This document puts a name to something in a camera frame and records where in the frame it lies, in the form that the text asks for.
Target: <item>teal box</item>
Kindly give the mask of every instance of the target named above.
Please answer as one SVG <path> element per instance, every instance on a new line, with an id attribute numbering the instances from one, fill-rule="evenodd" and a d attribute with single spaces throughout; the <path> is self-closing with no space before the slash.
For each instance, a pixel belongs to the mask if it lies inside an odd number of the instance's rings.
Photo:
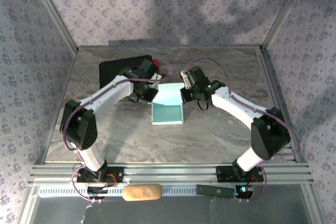
<path id="1" fill-rule="evenodd" d="M 152 101 L 152 124 L 183 124 L 183 102 L 180 89 L 184 83 L 157 86 L 159 92 Z"/>

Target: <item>floral wallpaper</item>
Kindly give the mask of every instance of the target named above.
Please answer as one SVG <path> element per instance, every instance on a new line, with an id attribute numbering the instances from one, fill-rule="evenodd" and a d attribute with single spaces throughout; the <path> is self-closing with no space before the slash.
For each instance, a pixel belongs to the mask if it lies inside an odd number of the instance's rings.
<path id="1" fill-rule="evenodd" d="M 259 45 L 283 0 L 53 0 L 77 46 Z"/>
<path id="2" fill-rule="evenodd" d="M 336 0 L 297 0 L 269 48 L 330 223 L 336 223 Z"/>
<path id="3" fill-rule="evenodd" d="M 0 223 L 14 223 L 71 51 L 40 0 L 0 0 Z"/>

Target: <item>gray marble surface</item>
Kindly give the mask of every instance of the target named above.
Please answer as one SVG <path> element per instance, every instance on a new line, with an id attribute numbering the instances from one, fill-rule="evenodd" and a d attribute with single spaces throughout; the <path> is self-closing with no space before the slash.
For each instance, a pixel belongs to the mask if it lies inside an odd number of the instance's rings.
<path id="1" fill-rule="evenodd" d="M 233 91 L 259 105 L 273 106 L 254 48 L 80 48 L 50 142 L 47 162 L 77 160 L 74 153 L 64 148 L 59 133 L 60 120 L 64 104 L 69 99 L 80 100 L 99 90 L 98 64 L 146 54 L 169 61 L 177 71 L 199 57 L 216 59 L 227 69 Z M 221 69 L 211 61 L 200 61 L 199 65 L 210 80 L 227 83 Z M 169 73 L 169 68 L 162 66 L 160 73 Z M 180 82 L 178 75 L 170 82 Z M 182 125 L 152 125 L 150 105 L 144 101 L 137 104 L 120 101 L 97 119 L 97 143 L 110 163 L 231 163 L 250 146 L 249 129 L 218 108 L 211 106 L 202 111 L 196 102 L 184 104 L 184 120 Z"/>

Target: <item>patterned wall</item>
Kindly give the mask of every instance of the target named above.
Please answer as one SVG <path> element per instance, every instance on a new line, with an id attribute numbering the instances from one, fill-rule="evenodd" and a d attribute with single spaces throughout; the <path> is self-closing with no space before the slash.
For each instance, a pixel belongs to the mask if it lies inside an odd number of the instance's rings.
<path id="1" fill-rule="evenodd" d="M 53 0 L 77 46 L 261 44 L 283 0 Z"/>
<path id="2" fill-rule="evenodd" d="M 14 223 L 71 52 L 40 0 L 0 0 L 0 223 Z"/>
<path id="3" fill-rule="evenodd" d="M 297 0 L 269 49 L 330 223 L 336 223 L 336 0 Z"/>

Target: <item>marble table surface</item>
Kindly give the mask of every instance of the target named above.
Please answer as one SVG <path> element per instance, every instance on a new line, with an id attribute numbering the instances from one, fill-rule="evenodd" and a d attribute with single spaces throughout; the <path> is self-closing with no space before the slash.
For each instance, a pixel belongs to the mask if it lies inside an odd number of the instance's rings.
<path id="1" fill-rule="evenodd" d="M 210 57 L 227 69 L 232 90 L 247 100 L 271 108 L 273 103 L 254 48 L 80 48 L 62 101 L 51 138 L 47 162 L 76 161 L 67 151 L 59 133 L 64 104 L 79 101 L 99 90 L 98 64 L 103 61 L 151 55 L 172 63 L 181 71 L 190 61 Z M 221 69 L 211 61 L 200 61 L 210 81 L 227 83 Z M 168 74 L 166 66 L 160 73 Z M 181 82 L 178 74 L 170 82 Z M 184 104 L 184 124 L 152 125 L 151 106 L 120 101 L 97 119 L 99 150 L 111 162 L 231 163 L 250 146 L 250 131 L 227 112 L 210 106 L 207 111 L 196 102 Z"/>

